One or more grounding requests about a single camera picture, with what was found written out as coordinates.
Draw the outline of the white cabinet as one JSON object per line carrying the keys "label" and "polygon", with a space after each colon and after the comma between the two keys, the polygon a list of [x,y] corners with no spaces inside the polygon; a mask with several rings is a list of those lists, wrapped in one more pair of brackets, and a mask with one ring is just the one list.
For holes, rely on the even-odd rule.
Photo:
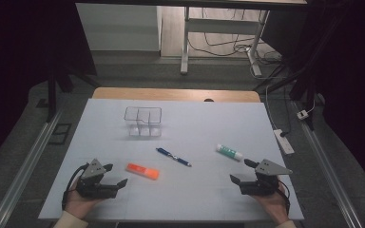
{"label": "white cabinet", "polygon": [[76,7],[91,50],[161,50],[161,7],[85,3]]}

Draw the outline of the white desk frame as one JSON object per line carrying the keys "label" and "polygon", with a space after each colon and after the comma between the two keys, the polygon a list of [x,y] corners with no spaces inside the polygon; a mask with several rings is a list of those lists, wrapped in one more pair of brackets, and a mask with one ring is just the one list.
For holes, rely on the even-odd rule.
{"label": "white desk frame", "polygon": [[262,35],[268,10],[259,12],[257,21],[236,21],[236,20],[221,20],[221,19],[205,19],[191,18],[190,8],[184,8],[184,28],[183,28],[183,43],[182,43],[182,61],[181,75],[186,75],[188,71],[188,36],[189,33],[219,33],[219,34],[238,34],[238,35],[253,35],[254,40],[251,47],[245,49],[245,53],[250,62],[252,72],[255,76],[261,75],[258,61],[256,59],[256,51],[259,44],[260,36]]}

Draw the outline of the green and white glue stick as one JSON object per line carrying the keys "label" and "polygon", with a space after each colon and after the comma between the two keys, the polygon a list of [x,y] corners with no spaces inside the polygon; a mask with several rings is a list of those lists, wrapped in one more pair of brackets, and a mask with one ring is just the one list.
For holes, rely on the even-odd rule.
{"label": "green and white glue stick", "polygon": [[218,144],[216,146],[216,151],[236,161],[242,160],[242,154],[240,152],[237,152],[236,150],[233,150],[225,145]]}

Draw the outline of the aluminium floor rail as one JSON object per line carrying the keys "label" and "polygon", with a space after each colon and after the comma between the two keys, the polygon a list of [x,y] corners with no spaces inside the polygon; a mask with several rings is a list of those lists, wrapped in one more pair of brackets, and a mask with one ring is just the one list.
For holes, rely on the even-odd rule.
{"label": "aluminium floor rail", "polygon": [[56,126],[59,119],[61,118],[64,109],[59,107],[53,114],[48,122],[43,124],[43,127],[33,143],[30,151],[28,152],[24,162],[22,163],[19,171],[14,177],[8,191],[0,202],[0,228],[5,228],[8,223],[10,216],[20,199],[24,189],[29,182],[31,174],[36,167],[42,153],[44,152],[48,140]]}
{"label": "aluminium floor rail", "polygon": [[[291,106],[296,113],[299,112],[297,102],[291,102]],[[337,173],[337,169],[345,164],[345,161],[331,160],[335,152],[347,152],[345,145],[328,126],[319,128],[312,121],[300,120],[297,116],[295,120],[301,126],[307,142],[315,154],[320,172],[330,188],[332,195],[330,203],[340,211],[340,217],[345,221],[347,228],[363,228],[360,216]]]}

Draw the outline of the person's right hand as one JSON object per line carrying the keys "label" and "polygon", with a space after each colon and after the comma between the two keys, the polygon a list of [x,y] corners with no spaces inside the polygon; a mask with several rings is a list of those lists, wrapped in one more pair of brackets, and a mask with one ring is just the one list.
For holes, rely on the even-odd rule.
{"label": "person's right hand", "polygon": [[285,189],[281,183],[279,183],[279,190],[273,195],[253,196],[253,199],[261,205],[278,228],[286,228],[290,220],[286,208]]}

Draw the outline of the white table cover sheet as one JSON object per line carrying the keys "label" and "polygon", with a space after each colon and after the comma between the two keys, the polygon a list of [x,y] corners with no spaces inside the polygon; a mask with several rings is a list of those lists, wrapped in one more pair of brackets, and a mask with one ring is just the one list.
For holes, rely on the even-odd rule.
{"label": "white table cover sheet", "polygon": [[[124,120],[128,106],[160,107],[162,135],[132,137]],[[87,102],[57,177],[39,215],[55,220],[72,173],[94,159],[113,168],[103,181],[127,179],[115,199],[99,204],[99,221],[247,222],[266,214],[244,196],[229,175],[253,181],[255,172],[216,151],[218,144],[254,162],[283,163],[262,103],[167,102],[91,99]],[[192,164],[187,167],[156,151],[163,148]],[[126,171],[129,163],[157,169],[156,180]]]}

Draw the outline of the person's left hand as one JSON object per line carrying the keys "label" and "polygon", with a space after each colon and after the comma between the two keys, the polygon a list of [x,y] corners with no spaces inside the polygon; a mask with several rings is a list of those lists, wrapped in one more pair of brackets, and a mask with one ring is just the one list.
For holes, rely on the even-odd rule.
{"label": "person's left hand", "polygon": [[86,199],[76,191],[77,181],[75,180],[67,191],[65,210],[78,219],[84,219],[89,212],[103,199]]}

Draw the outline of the white power strip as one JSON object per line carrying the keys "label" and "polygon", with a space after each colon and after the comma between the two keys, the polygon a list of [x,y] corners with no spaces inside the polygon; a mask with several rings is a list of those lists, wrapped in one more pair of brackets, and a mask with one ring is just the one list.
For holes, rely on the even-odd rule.
{"label": "white power strip", "polygon": [[294,148],[289,143],[289,141],[286,138],[286,133],[283,132],[281,129],[275,129],[274,134],[276,136],[276,139],[279,143],[280,148],[282,149],[283,153],[285,155],[292,155],[295,153]]}

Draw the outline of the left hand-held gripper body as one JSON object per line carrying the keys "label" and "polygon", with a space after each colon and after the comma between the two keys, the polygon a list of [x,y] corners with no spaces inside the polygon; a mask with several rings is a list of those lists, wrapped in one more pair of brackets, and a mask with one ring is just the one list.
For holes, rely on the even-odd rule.
{"label": "left hand-held gripper body", "polygon": [[76,191],[86,199],[114,199],[118,193],[115,185],[101,184],[105,173],[104,165],[94,159],[77,180]]}

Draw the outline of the orange highlighter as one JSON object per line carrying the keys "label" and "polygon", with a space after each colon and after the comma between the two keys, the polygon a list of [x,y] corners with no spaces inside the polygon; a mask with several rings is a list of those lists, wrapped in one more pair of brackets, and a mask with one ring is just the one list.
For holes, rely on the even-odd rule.
{"label": "orange highlighter", "polygon": [[128,172],[149,178],[151,180],[156,180],[160,175],[160,171],[157,169],[144,167],[139,164],[131,163],[131,162],[126,166],[125,170]]}

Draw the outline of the clear plastic organizer box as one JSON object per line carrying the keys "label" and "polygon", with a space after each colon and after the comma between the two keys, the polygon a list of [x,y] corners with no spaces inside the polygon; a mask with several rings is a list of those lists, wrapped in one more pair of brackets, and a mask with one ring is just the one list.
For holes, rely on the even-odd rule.
{"label": "clear plastic organizer box", "polygon": [[128,106],[124,120],[133,137],[160,137],[162,135],[162,115],[160,107]]}

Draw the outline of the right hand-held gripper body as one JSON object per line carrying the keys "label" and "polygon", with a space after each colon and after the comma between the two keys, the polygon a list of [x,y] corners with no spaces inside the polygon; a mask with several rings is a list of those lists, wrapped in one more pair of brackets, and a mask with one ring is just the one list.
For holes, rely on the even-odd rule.
{"label": "right hand-held gripper body", "polygon": [[264,159],[257,168],[255,181],[243,181],[240,191],[249,196],[270,196],[279,190],[278,175],[291,175],[292,170]]}

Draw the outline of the blue pen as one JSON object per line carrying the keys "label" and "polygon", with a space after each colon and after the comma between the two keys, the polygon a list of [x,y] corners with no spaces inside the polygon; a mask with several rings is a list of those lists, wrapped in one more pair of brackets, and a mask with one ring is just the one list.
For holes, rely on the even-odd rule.
{"label": "blue pen", "polygon": [[176,155],[173,155],[172,153],[170,153],[169,151],[167,151],[163,148],[160,148],[160,147],[156,148],[156,151],[163,154],[163,155],[165,155],[165,156],[167,156],[168,158],[170,158],[170,159],[172,159],[172,160],[174,160],[178,163],[181,163],[181,164],[183,164],[187,167],[192,167],[192,164],[189,161],[186,161],[186,160],[184,160],[184,159],[182,159],[182,158],[180,158]]}

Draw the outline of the dark curtain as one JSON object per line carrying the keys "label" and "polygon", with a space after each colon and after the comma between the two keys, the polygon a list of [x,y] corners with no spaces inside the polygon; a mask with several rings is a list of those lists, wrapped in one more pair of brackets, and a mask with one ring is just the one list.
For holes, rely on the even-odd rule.
{"label": "dark curtain", "polygon": [[73,75],[96,68],[77,0],[0,0],[0,147],[33,86],[53,77],[64,91]]}
{"label": "dark curtain", "polygon": [[365,0],[321,9],[307,23],[309,32],[341,18],[317,64],[317,92],[325,99],[326,123],[365,171]]}

